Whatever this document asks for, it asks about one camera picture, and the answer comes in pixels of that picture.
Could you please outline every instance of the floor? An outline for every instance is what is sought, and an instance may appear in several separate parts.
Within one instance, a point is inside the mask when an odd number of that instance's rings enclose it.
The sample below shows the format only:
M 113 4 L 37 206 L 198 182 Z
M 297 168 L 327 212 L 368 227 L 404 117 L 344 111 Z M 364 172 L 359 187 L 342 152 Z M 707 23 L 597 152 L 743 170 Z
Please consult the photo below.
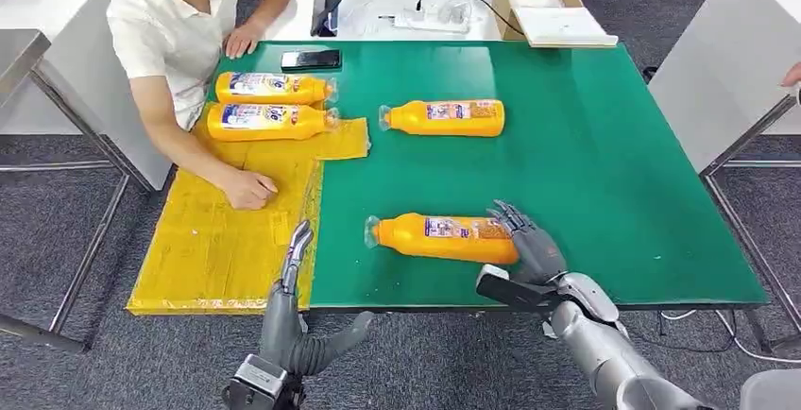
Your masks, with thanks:
M 703 0 L 584 0 L 619 34 L 638 67 L 658 64 Z M 752 155 L 801 150 L 794 138 L 761 141 Z M 78 139 L 0 137 L 0 162 L 86 157 Z M 0 175 L 0 312 L 46 325 L 116 182 L 111 171 Z M 725 171 L 721 184 L 791 292 L 801 297 L 799 170 Z M 256 316 L 134 317 L 123 308 L 164 193 L 131 188 L 109 231 L 66 333 L 93 348 L 74 355 L 0 335 L 0 408 L 218 409 L 226 380 L 256 349 Z M 758 311 L 773 337 L 791 333 L 775 304 Z M 311 315 L 331 333 L 352 316 Z M 739 387 L 773 367 L 715 349 L 724 329 L 712 314 L 665 324 L 626 313 L 636 346 L 665 376 L 699 398 L 736 408 Z M 754 348 L 739 319 L 740 334 Z M 463 352 L 470 351 L 470 356 Z M 798 355 L 801 351 L 786 352 Z M 307 409 L 598 408 L 563 347 L 526 314 L 385 314 L 367 341 L 306 382 Z

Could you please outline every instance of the orange bottle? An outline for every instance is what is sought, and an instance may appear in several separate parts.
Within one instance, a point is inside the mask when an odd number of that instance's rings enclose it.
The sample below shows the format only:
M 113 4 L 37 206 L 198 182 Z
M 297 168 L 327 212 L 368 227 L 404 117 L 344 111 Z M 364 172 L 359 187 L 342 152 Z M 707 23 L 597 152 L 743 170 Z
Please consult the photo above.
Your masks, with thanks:
M 483 264 L 513 264 L 518 252 L 503 226 L 489 217 L 402 214 L 365 223 L 365 244 L 383 245 L 410 256 L 439 257 Z
M 218 141 L 308 139 L 339 126 L 339 111 L 302 105 L 224 105 L 213 103 L 209 135 Z
M 220 103 L 309 105 L 332 99 L 335 80 L 305 75 L 226 72 L 217 77 L 214 92 Z
M 381 106 L 381 129 L 410 134 L 498 136 L 505 113 L 498 100 L 410 101 L 397 108 Z

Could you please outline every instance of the yellow mat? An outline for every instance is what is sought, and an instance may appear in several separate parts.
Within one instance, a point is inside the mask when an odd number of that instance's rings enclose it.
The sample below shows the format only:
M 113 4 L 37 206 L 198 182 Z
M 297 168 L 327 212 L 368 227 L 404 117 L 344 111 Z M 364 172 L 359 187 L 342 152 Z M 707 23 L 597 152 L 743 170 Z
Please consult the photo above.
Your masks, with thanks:
M 235 211 L 210 183 L 179 169 L 127 308 L 138 316 L 259 314 L 292 229 L 308 218 L 318 232 L 319 160 L 365 157 L 366 119 L 306 141 L 219 143 L 205 117 L 193 133 L 223 161 L 271 177 L 279 193 L 261 210 Z M 315 249 L 316 236 L 298 278 L 301 309 L 309 307 Z

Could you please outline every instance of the green table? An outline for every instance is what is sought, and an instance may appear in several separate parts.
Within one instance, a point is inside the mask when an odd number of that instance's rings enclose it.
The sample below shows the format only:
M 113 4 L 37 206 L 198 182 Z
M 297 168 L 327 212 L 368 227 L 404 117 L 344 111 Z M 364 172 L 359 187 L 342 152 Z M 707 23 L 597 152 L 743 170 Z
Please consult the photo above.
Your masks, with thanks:
M 328 162 L 313 308 L 488 307 L 479 264 L 368 249 L 365 219 L 481 215 L 516 204 L 623 309 L 752 307 L 766 295 L 622 46 L 513 42 L 262 43 L 222 71 L 279 72 L 281 53 L 342 50 L 335 103 L 366 116 L 372 148 Z M 498 138 L 382 132 L 382 104 L 498 98 Z

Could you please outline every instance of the black phone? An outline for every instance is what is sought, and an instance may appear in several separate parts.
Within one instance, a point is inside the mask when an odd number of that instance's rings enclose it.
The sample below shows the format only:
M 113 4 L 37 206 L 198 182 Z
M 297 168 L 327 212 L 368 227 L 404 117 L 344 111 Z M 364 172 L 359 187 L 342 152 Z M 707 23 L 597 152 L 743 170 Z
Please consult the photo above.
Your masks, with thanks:
M 315 70 L 342 66 L 338 49 L 291 51 L 281 55 L 282 70 Z
M 339 3 L 342 0 L 314 0 L 312 7 L 312 36 L 336 37 Z

